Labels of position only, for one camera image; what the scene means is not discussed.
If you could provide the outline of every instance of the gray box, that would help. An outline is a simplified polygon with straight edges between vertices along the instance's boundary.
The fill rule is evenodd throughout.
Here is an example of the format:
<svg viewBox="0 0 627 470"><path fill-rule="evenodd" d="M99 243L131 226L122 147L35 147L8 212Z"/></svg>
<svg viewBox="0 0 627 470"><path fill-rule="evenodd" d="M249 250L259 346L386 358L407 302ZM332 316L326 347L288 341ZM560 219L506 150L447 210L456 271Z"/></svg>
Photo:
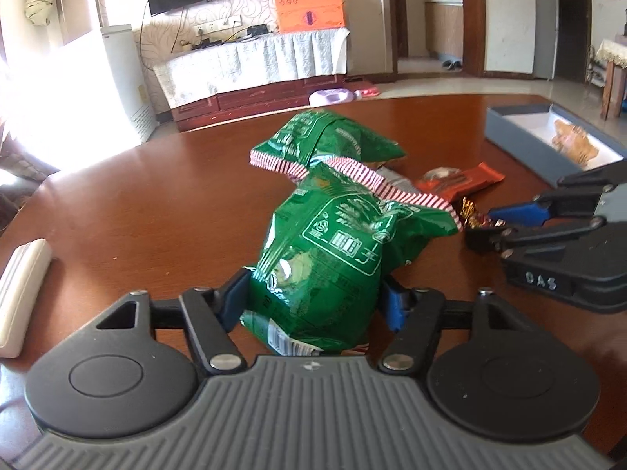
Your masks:
<svg viewBox="0 0 627 470"><path fill-rule="evenodd" d="M619 156L616 160L627 157L627 149L613 137L556 104L489 108L485 121L485 137L552 186L557 186L557 180L561 177L579 173L583 169L551 145L533 135L528 128L508 118L518 115L538 115L538 117L546 115L548 120L551 120L552 116L563 118L583 127L590 136L595 137L615 152Z"/></svg>

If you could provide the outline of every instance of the white remote control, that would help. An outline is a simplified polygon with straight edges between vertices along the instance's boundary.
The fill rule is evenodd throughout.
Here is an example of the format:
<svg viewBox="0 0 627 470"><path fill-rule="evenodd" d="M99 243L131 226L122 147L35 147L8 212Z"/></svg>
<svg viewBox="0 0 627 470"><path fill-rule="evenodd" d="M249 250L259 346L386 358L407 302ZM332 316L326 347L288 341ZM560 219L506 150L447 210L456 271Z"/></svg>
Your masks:
<svg viewBox="0 0 627 470"><path fill-rule="evenodd" d="M19 246L0 277L0 357L22 351L28 321L52 259L44 239Z"/></svg>

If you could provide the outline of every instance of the gray ribbed grip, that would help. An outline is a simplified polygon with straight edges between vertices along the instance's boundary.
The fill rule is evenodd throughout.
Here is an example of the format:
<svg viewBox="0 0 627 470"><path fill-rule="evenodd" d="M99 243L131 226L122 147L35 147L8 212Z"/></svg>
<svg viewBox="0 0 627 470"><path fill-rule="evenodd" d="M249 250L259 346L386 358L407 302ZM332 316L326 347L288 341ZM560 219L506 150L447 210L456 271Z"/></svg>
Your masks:
<svg viewBox="0 0 627 470"><path fill-rule="evenodd" d="M18 470L607 470L581 438L513 446L468 434L410 378L364 357L260 356L211 378L198 399L143 437L81 443L45 434Z"/></svg>

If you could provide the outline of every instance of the patterned wallpaper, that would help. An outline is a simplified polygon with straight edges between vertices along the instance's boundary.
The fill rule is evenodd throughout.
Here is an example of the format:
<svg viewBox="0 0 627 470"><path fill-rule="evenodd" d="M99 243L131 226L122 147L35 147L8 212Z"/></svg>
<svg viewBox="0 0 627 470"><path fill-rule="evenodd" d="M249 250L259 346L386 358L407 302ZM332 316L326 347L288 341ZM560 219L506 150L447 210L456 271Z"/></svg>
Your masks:
<svg viewBox="0 0 627 470"><path fill-rule="evenodd" d="M207 21L227 18L231 15L242 16L242 27L212 34L213 39L228 39L237 30L250 25L269 25L271 30L277 28L277 10L274 0L211 0L187 7L181 12L169 12L150 18L146 6L148 0L98 0L104 26L131 24L135 40L139 46L141 33L141 53L144 63L143 74L148 86L150 99L156 112L169 109L159 81L150 68L165 61L170 56L174 45L174 53L181 50L181 40L194 42L196 39L195 25ZM181 23L179 37L174 44L176 31Z"/></svg>

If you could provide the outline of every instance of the white tablecloth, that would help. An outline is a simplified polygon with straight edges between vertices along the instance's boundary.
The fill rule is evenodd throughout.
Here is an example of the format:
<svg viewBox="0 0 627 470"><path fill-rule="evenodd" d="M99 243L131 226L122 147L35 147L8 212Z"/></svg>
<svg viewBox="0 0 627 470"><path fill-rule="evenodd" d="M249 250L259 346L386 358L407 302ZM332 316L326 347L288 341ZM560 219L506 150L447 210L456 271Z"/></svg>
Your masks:
<svg viewBox="0 0 627 470"><path fill-rule="evenodd" d="M596 57L598 60L614 62L618 67L627 69L627 46L605 39L601 42Z"/></svg>
<svg viewBox="0 0 627 470"><path fill-rule="evenodd" d="M181 53L154 71L170 108L280 81L346 74L346 28L268 34Z"/></svg>

